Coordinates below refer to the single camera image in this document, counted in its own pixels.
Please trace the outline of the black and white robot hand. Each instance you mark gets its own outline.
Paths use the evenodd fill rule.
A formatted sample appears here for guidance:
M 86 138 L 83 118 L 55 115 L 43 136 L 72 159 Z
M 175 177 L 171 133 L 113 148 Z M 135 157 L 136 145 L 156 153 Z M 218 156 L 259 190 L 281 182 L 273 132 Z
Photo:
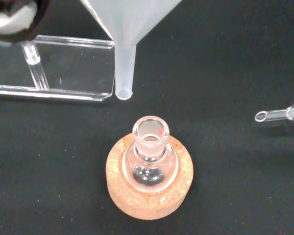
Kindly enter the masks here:
M 49 17 L 51 0 L 0 0 L 0 45 L 31 41 Z

